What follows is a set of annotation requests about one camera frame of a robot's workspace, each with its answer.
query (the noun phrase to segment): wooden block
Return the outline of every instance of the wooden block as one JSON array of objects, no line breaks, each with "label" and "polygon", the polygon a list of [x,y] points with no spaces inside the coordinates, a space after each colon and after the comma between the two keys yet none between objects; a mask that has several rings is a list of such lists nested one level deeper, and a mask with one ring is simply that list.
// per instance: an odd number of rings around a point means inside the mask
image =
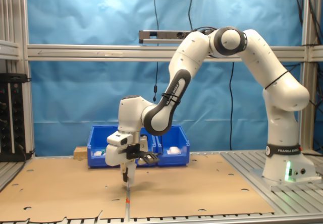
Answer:
[{"label": "wooden block", "polygon": [[87,147],[76,147],[74,150],[74,159],[87,159]]}]

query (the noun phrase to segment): cable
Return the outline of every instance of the cable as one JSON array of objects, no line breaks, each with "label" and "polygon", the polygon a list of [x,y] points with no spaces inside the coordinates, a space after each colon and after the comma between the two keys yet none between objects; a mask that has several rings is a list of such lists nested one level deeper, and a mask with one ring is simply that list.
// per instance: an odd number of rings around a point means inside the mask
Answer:
[{"label": "cable", "polygon": [[303,155],[315,156],[315,157],[323,157],[323,155],[318,155],[318,154],[313,154],[313,153],[303,153]]},{"label": "cable", "polygon": [[319,28],[319,32],[320,32],[321,37],[323,37],[323,34],[322,34],[322,31],[321,31],[319,22],[317,21],[316,14],[315,14],[315,11],[313,9],[313,5],[312,5],[311,0],[308,0],[308,6],[309,6],[310,13],[312,15],[312,20],[313,20],[313,23],[314,23],[314,29],[315,29],[315,33],[316,33],[316,36],[317,36],[317,41],[319,42],[319,44],[321,44],[320,36],[318,34],[317,27]]},{"label": "cable", "polygon": [[231,89],[231,81],[233,77],[233,71],[234,71],[234,62],[232,62],[232,71],[231,71],[231,77],[230,77],[230,82],[229,82],[229,89],[230,89],[230,94],[231,94],[231,116],[230,116],[230,150],[232,150],[232,145],[231,145],[231,138],[232,138],[232,115],[233,115],[233,95],[232,95],[232,89]]},{"label": "cable", "polygon": [[188,8],[188,20],[190,21],[191,30],[193,30],[191,15],[190,15],[191,14],[191,7],[192,7],[192,0],[190,0],[190,7]]},{"label": "cable", "polygon": [[161,145],[161,152],[162,152],[162,155],[163,155],[164,154],[163,136],[160,136],[160,145]]},{"label": "cable", "polygon": [[18,169],[18,171],[15,173],[15,175],[8,181],[6,182],[6,184],[4,186],[2,186],[2,188],[0,189],[3,190],[8,184],[10,184],[12,182],[12,180],[14,180],[14,178],[21,172],[21,170],[25,167],[26,165],[26,161],[27,161],[27,157],[26,157],[26,154],[25,154],[25,151],[24,151],[24,148],[23,146],[21,146],[20,144],[18,145],[18,149],[21,150],[21,152],[24,154],[24,162],[23,164],[20,166],[20,168]]},{"label": "cable", "polygon": [[290,64],[290,65],[283,65],[284,67],[296,67],[299,66],[301,64]]},{"label": "cable", "polygon": [[303,19],[302,19],[302,9],[301,6],[299,4],[299,1],[296,0],[297,2],[297,8],[298,8],[298,17],[299,17],[299,22],[301,23],[301,25],[303,25]]},{"label": "cable", "polygon": [[[157,9],[156,9],[156,0],[153,0],[153,5],[154,5],[154,8],[155,8],[155,16],[156,16],[156,22],[157,22],[157,30],[159,30],[159,23],[158,23]],[[153,92],[154,92],[153,102],[156,102],[157,77],[158,77],[158,62],[156,62],[156,78],[155,78],[155,85],[153,87]]]},{"label": "cable", "polygon": [[313,101],[309,100],[309,102],[310,102],[312,105],[314,105],[315,109],[318,109],[318,110],[323,114],[323,111],[322,111],[320,108],[318,108],[318,107],[317,107],[317,105],[313,103]]}]

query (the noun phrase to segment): aluminum frame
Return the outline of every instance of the aluminum frame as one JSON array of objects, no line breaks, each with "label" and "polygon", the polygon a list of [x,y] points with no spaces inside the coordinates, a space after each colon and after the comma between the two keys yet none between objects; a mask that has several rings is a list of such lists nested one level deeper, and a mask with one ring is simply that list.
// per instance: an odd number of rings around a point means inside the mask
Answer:
[{"label": "aluminum frame", "polygon": [[[282,62],[305,60],[304,46],[273,46]],[[105,61],[169,62],[176,46],[99,46],[99,45],[28,45],[29,61]],[[241,62],[236,55],[223,59],[207,57],[207,62]]]},{"label": "aluminum frame", "polygon": [[[28,43],[27,0],[0,0],[0,63],[6,64],[7,73],[21,73],[31,77]],[[30,152],[34,149],[30,82],[22,85],[22,94],[26,152]]]},{"label": "aluminum frame", "polygon": [[[316,17],[320,23],[321,18],[321,0],[304,0],[304,18],[303,18],[303,34],[302,44],[317,44],[315,35],[315,24],[313,22],[310,9],[309,1],[312,1],[313,5],[317,5],[315,8]],[[316,47],[321,46],[307,46],[305,50],[305,61],[301,65],[301,77],[300,83],[304,85],[310,94],[310,100],[315,102],[316,98],[316,73],[317,63],[312,61],[312,55],[315,54]],[[299,125],[299,142],[304,150],[313,149],[313,138],[314,138],[314,115],[315,107],[309,104],[305,109],[300,111],[298,115]]]}]

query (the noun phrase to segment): metal rail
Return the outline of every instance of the metal rail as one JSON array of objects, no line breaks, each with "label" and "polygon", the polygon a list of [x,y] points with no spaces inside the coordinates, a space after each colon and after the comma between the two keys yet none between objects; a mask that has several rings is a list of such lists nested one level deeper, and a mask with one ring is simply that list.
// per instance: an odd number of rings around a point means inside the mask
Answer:
[{"label": "metal rail", "polygon": [[[304,46],[273,46],[275,55],[282,62],[303,62]],[[108,62],[169,62],[176,46],[100,46],[100,45],[28,45],[29,61],[108,61]],[[236,55],[207,62],[241,62]]]}]

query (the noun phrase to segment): blue plastic bin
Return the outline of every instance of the blue plastic bin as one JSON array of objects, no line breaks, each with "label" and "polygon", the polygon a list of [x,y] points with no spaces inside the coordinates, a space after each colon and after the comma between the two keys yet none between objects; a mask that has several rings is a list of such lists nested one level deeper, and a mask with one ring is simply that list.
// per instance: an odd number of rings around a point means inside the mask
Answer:
[{"label": "blue plastic bin", "polygon": [[[183,166],[190,161],[190,143],[181,126],[172,126],[163,136],[164,154],[159,155],[158,166]],[[157,152],[162,153],[160,137],[156,137]],[[167,154],[170,147],[178,147],[181,154]]]},{"label": "blue plastic bin", "polygon": [[[105,155],[94,156],[93,154],[97,151],[102,151],[106,148],[108,143],[106,139],[109,135],[118,130],[117,125],[98,125],[92,126],[89,140],[87,142],[87,164],[89,167],[111,167],[105,163]],[[153,151],[156,148],[156,138],[147,133],[147,131],[142,128],[140,134],[147,135],[148,141],[148,151]]]}]

